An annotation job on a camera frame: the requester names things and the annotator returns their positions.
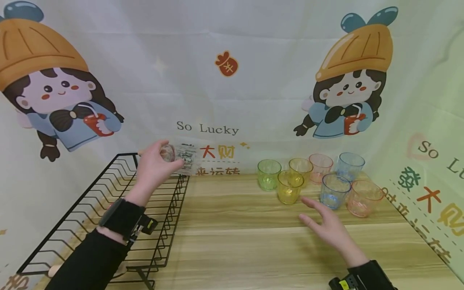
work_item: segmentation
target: left hand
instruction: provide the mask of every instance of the left hand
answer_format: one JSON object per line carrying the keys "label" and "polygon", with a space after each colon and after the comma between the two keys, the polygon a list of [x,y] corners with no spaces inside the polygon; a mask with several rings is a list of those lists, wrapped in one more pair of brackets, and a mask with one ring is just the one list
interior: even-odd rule
{"label": "left hand", "polygon": [[171,174],[184,166],[182,159],[166,162],[160,155],[161,147],[167,145],[168,140],[160,140],[143,151],[137,168],[137,182],[134,188],[142,189],[150,194]]}

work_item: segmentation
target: yellow cup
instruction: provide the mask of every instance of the yellow cup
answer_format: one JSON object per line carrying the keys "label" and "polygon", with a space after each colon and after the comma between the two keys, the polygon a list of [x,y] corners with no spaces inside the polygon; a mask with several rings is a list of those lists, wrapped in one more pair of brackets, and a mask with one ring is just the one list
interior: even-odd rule
{"label": "yellow cup", "polygon": [[303,188],[305,188],[308,185],[311,171],[313,171],[313,164],[308,159],[293,158],[289,161],[289,167],[292,173],[299,173],[303,177]]}
{"label": "yellow cup", "polygon": [[277,197],[280,202],[286,205],[294,204],[300,196],[304,178],[298,172],[292,170],[281,171],[277,179]]}

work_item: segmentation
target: dish drying rack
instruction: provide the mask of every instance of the dish drying rack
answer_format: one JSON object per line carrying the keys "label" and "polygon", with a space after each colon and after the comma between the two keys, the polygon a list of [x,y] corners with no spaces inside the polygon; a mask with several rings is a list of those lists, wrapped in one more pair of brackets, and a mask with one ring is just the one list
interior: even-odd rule
{"label": "dish drying rack", "polygon": [[[90,184],[67,213],[47,234],[18,270],[23,276],[47,275],[56,264],[62,264],[85,235],[93,231],[111,203],[125,196],[136,181],[137,153],[116,155]],[[172,175],[153,192],[145,214],[158,221],[151,235],[140,233],[125,259],[127,272],[110,283],[145,283],[154,290],[151,274],[166,267],[189,176]]]}

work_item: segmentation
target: black wrist strap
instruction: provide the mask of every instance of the black wrist strap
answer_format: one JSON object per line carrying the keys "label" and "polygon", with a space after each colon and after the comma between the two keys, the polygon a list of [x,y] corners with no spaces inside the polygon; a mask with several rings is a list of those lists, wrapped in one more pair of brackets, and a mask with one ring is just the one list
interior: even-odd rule
{"label": "black wrist strap", "polygon": [[349,268],[348,272],[357,280],[359,289],[398,290],[393,287],[392,282],[376,260],[359,267]]}
{"label": "black wrist strap", "polygon": [[120,199],[111,205],[105,213],[109,216],[105,217],[104,214],[99,225],[121,234],[124,240],[128,240],[144,212],[145,208]]}

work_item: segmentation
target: blue cup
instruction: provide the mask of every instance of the blue cup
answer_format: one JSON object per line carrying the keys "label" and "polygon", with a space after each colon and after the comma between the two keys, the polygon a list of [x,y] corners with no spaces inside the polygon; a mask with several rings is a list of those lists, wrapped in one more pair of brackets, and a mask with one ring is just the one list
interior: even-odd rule
{"label": "blue cup", "polygon": [[320,201],[331,209],[337,209],[343,205],[350,190],[349,180],[335,173],[327,174],[322,178]]}
{"label": "blue cup", "polygon": [[345,152],[338,156],[337,165],[335,172],[350,182],[353,182],[362,170],[362,167],[366,164],[366,161],[361,156]]}

